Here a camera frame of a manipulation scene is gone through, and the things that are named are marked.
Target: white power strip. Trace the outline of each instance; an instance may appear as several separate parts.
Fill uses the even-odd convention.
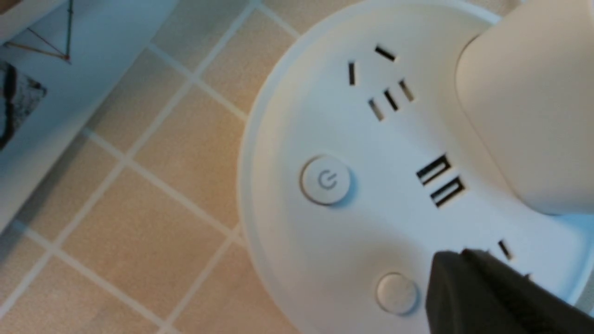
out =
[[[488,250],[573,304],[584,291],[594,218],[525,206],[457,99],[462,50],[497,21],[459,1],[367,1],[314,27],[269,76],[239,202],[255,267],[302,333],[428,333],[440,250]],[[315,166],[316,189],[306,167],[320,157],[332,159]],[[320,195],[345,179],[346,194]],[[397,293],[409,281],[411,310]]]

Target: grout line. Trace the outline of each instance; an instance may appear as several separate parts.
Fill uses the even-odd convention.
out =
[[[125,160],[126,155],[120,152],[120,150],[116,149],[113,145],[111,145],[107,140],[103,139],[103,137],[99,136],[97,133],[93,132],[93,130],[89,128],[83,128],[81,130],[81,134],[88,139],[90,139],[95,144],[99,145],[102,149],[106,150],[110,155],[115,157],[118,160]]]
[[[179,102],[188,94],[192,83],[187,81],[184,83],[178,91],[173,95],[171,100],[159,112],[157,117],[153,120],[150,126],[143,132],[138,140],[132,145],[132,147],[126,153],[126,156],[132,158],[140,151],[140,149],[147,143],[150,137],[159,129],[159,127],[165,122],[165,119],[172,113],[173,109],[179,104]]]
[[[101,148],[105,149],[108,153],[113,155],[114,157],[121,160],[121,164],[124,166],[129,167],[136,173],[140,174],[144,177],[148,182],[152,183],[157,188],[161,189],[164,193],[166,193],[169,197],[175,199],[176,201],[180,202],[186,209],[190,212],[198,216],[201,220],[205,221],[205,223],[211,225],[218,231],[220,231],[224,236],[229,236],[231,234],[231,230],[224,226],[221,222],[217,219],[212,217],[202,208],[198,207],[194,202],[190,199],[185,197],[182,193],[172,188],[169,184],[162,181],[158,178],[155,174],[151,173],[146,168],[142,167],[138,162],[132,160],[129,156],[125,156],[122,152],[120,152],[117,148],[113,147],[110,143],[108,143],[105,139],[101,138],[98,134],[94,133],[92,130],[85,128],[82,132],[87,138],[95,142]]]
[[[248,119],[248,115],[241,111],[237,106],[227,100],[224,96],[216,92],[212,87],[210,87],[207,83],[205,83],[202,79],[198,78],[196,75],[192,74],[187,68],[185,68],[180,62],[170,57],[166,54],[163,50],[159,49],[156,45],[151,45],[150,50],[153,51],[157,56],[161,57],[165,63],[171,66],[174,70],[177,70],[178,73],[185,75],[189,81],[193,82],[202,89],[205,93],[210,95],[214,100],[222,104],[224,107],[227,108],[229,112],[237,116],[242,121],[246,121]]]
[[[209,215],[206,211],[204,211],[203,209],[198,207],[196,204],[194,204],[194,202],[192,202],[190,199],[185,197],[182,193],[173,189],[171,186],[169,186],[167,183],[165,183],[164,181],[162,181],[161,179],[156,177],[154,174],[152,174],[150,171],[148,171],[147,169],[145,169],[144,167],[139,165],[137,162],[130,161],[128,163],[128,166],[131,169],[133,169],[134,171],[136,171],[137,173],[139,173],[140,175],[142,175],[145,179],[147,179],[153,185],[155,185],[156,187],[161,189],[164,193],[169,195],[169,197],[180,202],[183,206],[185,206],[193,214],[195,214],[196,216],[198,216],[199,218],[201,218],[202,220],[204,220],[205,222],[210,224],[212,227],[219,230],[226,237],[232,233],[232,231],[227,226],[224,226],[221,222],[219,222],[217,219],[215,219],[214,217]]]
[[[138,312],[145,318],[151,320],[157,326],[163,326],[163,324],[165,323],[160,317],[158,317],[156,314],[154,314],[148,308],[143,306],[141,303],[139,303],[132,297],[129,297],[126,293],[124,293],[123,291],[121,291],[117,287],[113,286],[108,281],[101,278],[99,275],[94,273],[89,268],[83,266],[80,262],[76,261],[76,259],[69,256],[66,252],[64,252],[60,249],[55,249],[53,251],[55,252],[55,255],[57,258],[64,261],[71,267],[73,267],[76,271],[81,273],[83,276],[85,276],[86,278],[91,280],[93,283],[95,283],[96,285],[98,285],[99,287],[101,287],[102,289],[107,291],[108,293],[112,294],[115,298],[117,298],[122,303],[129,306],[130,308],[132,308],[134,311]]]
[[[301,34],[295,30],[289,23],[285,22],[280,16],[278,16],[273,10],[268,8],[268,6],[260,3],[258,4],[258,9],[264,13],[266,16],[271,18],[274,22],[276,22],[279,26],[281,26],[289,35],[293,36],[295,39],[299,38]]]
[[[56,240],[53,242],[56,247],[60,247],[66,238],[74,231],[74,229],[83,221],[84,217],[91,211],[91,209],[97,204],[97,202],[103,197],[103,194],[110,185],[115,181],[120,172],[124,169],[125,165],[123,161],[118,162],[115,167],[109,172],[107,177],[101,182],[99,187],[93,192],[93,194],[87,199],[82,208],[77,212],[72,221],[60,232]]]
[[[187,78],[191,78],[194,73],[188,70],[186,66],[183,66],[179,61],[175,60],[172,56],[170,56],[167,52],[161,50],[160,47],[151,43],[148,45],[148,49],[151,50],[155,55],[161,58],[162,61],[167,63],[169,66],[173,67],[174,70],[183,74]]]
[[[214,270],[214,268],[216,267],[216,265],[223,258],[223,256],[225,255],[225,252],[227,252],[227,250],[229,249],[229,247],[231,246],[231,244],[233,244],[234,240],[239,235],[239,231],[240,231],[239,225],[235,226],[235,228],[233,229],[232,233],[225,239],[225,241],[219,247],[219,249],[217,249],[217,251],[214,252],[214,254],[212,255],[212,257],[210,258],[210,260],[206,264],[206,267],[204,267],[204,269],[202,270],[202,272],[198,275],[198,277],[196,278],[196,280],[194,281],[194,283],[192,283],[192,285],[188,289],[188,292],[186,292],[186,294],[184,295],[184,297],[175,306],[175,308],[173,309],[173,311],[167,317],[167,320],[165,320],[165,325],[161,327],[161,329],[158,331],[157,334],[165,334],[165,333],[168,332],[168,330],[171,330],[173,328],[173,323],[175,322],[175,320],[177,320],[177,318],[183,312],[183,310],[185,309],[185,307],[192,300],[192,297],[200,289],[200,287],[202,286],[202,284],[204,283],[204,281],[206,281],[206,279],[210,276],[210,274],[212,273],[212,271]]]
[[[15,226],[15,229],[23,232],[27,237],[29,237],[33,241],[37,242],[39,245],[41,245],[43,248],[46,249],[46,254],[48,254],[48,258],[47,258],[47,260],[45,260],[46,263],[51,258],[51,255],[54,255],[55,257],[59,258],[66,264],[70,265],[78,273],[85,276],[87,279],[89,279],[93,283],[95,283],[97,286],[99,286],[103,290],[107,291],[108,293],[112,294],[116,299],[120,300],[122,303],[126,304],[131,309],[138,312],[145,318],[151,320],[157,326],[163,326],[165,324],[165,322],[161,318],[159,318],[157,315],[155,315],[153,312],[151,312],[148,308],[146,308],[145,306],[140,304],[135,299],[129,297],[127,294],[125,294],[120,289],[113,286],[108,281],[101,278],[99,275],[94,273],[89,268],[83,266],[75,258],[71,257],[66,252],[59,249],[59,247],[55,243],[52,244],[51,242],[46,240],[43,236],[41,236],[37,232],[33,231],[32,229],[28,228],[25,224],[22,224],[19,221],[15,221],[14,226]]]
[[[216,92],[207,83],[205,83],[204,81],[202,81],[200,79],[196,79],[195,80],[195,83],[196,83],[196,85],[198,87],[200,87],[208,95],[210,95],[210,97],[212,97],[217,102],[219,102],[220,104],[222,104],[223,106],[225,106],[227,108],[227,110],[229,110],[232,114],[234,114],[235,116],[237,116],[239,119],[241,119],[244,122],[248,119],[248,115],[245,112],[241,111],[233,103],[231,103],[227,99],[225,99],[224,96],[222,96],[221,94],[219,94],[218,92]]]
[[[0,306],[0,319],[3,319],[4,316],[10,311],[10,309],[14,306],[17,300],[25,293],[25,290],[31,285],[31,283],[35,280],[35,278],[39,275],[45,265],[49,262],[49,259],[52,257],[52,253],[46,250],[46,252],[41,256],[41,258],[35,263],[35,265],[29,270],[29,272],[23,277],[21,282],[17,285],[17,287],[13,290],[12,293],[8,296],[8,298],[2,303]]]
[[[72,221],[60,232],[56,240],[53,242],[55,247],[59,247],[65,240],[68,238],[70,233],[80,224],[83,218],[88,214],[89,211],[93,208],[93,206],[99,201],[103,193],[109,188],[111,183],[115,180],[115,178],[119,175],[119,173],[124,168],[124,164],[119,162],[112,171],[107,175],[107,177],[101,182],[99,187],[91,194],[91,196],[87,199],[81,209],[76,213]],[[39,275],[41,270],[45,267],[48,263],[49,259],[51,258],[51,253],[45,252],[45,254],[35,263],[33,268],[29,270],[29,272],[25,275],[25,277],[21,280],[18,284],[16,289],[10,294],[7,300],[2,303],[0,306],[0,319],[2,319],[7,312],[13,307],[14,303],[22,296],[25,290],[29,287],[29,285],[35,280],[35,278]]]
[[[198,67],[194,70],[194,78],[200,78],[206,68],[213,62],[213,60],[218,56],[219,53],[225,48],[227,43],[231,40],[231,38],[235,35],[235,33],[244,25],[245,20],[252,14],[252,12],[256,9],[257,5],[260,1],[250,1],[249,4],[244,8],[244,10],[235,18],[231,26],[227,29],[227,31],[223,34],[223,36],[219,39],[216,45],[210,50],[208,55],[200,62]]]

